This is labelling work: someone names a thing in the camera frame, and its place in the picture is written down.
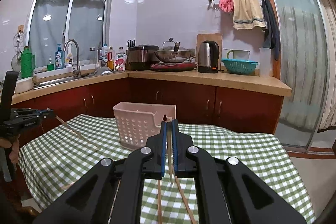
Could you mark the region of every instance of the electric kettle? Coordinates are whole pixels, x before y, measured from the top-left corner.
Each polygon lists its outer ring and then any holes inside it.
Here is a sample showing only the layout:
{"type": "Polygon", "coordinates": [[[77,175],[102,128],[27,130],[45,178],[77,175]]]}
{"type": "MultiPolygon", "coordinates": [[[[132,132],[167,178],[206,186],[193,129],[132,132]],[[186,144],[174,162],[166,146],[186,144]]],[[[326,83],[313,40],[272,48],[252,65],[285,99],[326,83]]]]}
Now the electric kettle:
{"type": "Polygon", "coordinates": [[[218,72],[219,46],[215,41],[204,41],[198,50],[198,72],[218,72]]]}

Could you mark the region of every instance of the kitchen sink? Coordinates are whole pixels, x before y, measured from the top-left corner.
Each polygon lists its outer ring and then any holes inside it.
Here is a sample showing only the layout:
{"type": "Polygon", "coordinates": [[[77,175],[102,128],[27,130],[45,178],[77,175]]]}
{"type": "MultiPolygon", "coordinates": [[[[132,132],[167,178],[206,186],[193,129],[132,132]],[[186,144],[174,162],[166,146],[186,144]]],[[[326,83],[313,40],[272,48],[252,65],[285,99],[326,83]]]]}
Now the kitchen sink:
{"type": "Polygon", "coordinates": [[[99,77],[99,76],[101,76],[101,75],[93,75],[93,73],[91,73],[89,75],[81,76],[81,77],[70,76],[70,77],[64,77],[64,78],[60,78],[60,79],[50,80],[50,81],[42,82],[42,83],[36,85],[34,87],[34,90],[45,88],[47,86],[52,86],[52,85],[57,85],[57,84],[66,83],[66,82],[70,82],[70,81],[75,81],[75,80],[78,80],[78,79],[99,77]]]}

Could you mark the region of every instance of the wooden cutting board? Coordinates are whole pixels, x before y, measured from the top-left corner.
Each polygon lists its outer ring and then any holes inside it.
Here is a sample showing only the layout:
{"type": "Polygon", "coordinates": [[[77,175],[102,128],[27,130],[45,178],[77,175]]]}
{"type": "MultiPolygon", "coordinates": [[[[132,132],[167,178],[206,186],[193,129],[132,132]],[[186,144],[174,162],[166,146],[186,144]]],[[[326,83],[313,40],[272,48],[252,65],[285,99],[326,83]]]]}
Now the wooden cutting board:
{"type": "Polygon", "coordinates": [[[221,33],[201,33],[197,35],[197,43],[196,43],[196,62],[198,62],[198,50],[200,45],[205,41],[215,41],[219,47],[219,58],[218,58],[218,70],[221,69],[221,59],[222,59],[222,38],[223,35],[221,33]]]}

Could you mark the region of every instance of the towel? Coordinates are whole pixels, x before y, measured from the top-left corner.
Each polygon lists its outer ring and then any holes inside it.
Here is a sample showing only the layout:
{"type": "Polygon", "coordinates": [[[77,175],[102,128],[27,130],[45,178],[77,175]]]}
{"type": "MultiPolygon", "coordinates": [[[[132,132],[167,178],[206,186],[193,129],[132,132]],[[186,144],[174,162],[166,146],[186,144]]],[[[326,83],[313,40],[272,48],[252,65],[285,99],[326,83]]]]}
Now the towel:
{"type": "Polygon", "coordinates": [[[264,29],[264,45],[265,48],[274,48],[274,59],[278,60],[280,56],[280,33],[277,19],[272,4],[269,0],[261,0],[262,10],[264,13],[265,22],[267,22],[267,29],[264,29]]]}
{"type": "Polygon", "coordinates": [[[238,30],[251,30],[265,27],[259,0],[233,0],[235,11],[233,27],[238,30]]]}
{"type": "Polygon", "coordinates": [[[219,8],[224,12],[232,12],[233,11],[233,0],[219,0],[219,8]]]}

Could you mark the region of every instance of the pink plastic basket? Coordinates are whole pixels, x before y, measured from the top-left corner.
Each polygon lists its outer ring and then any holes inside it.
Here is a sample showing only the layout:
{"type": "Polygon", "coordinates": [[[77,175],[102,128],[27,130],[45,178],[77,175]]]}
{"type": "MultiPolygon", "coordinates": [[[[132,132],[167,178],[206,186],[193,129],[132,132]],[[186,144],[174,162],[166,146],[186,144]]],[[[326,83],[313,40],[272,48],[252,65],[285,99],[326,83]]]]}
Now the pink plastic basket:
{"type": "Polygon", "coordinates": [[[163,115],[175,119],[175,105],[120,102],[113,107],[120,144],[135,150],[146,145],[147,138],[160,133],[163,115]]]}

